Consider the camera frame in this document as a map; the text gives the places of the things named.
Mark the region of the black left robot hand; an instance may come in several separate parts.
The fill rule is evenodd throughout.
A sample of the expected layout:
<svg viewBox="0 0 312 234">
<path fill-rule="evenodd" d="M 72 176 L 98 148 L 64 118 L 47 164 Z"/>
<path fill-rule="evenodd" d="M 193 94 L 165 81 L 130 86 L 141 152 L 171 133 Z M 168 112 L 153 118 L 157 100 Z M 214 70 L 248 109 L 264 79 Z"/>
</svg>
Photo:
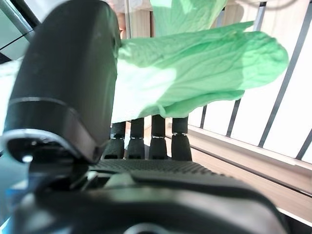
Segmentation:
<svg viewBox="0 0 312 234">
<path fill-rule="evenodd" d="M 44 21 L 9 99 L 1 143 L 33 159 L 5 234 L 285 234 L 247 184 L 191 161 L 105 159 L 117 78 L 117 19 L 65 3 Z"/>
</svg>

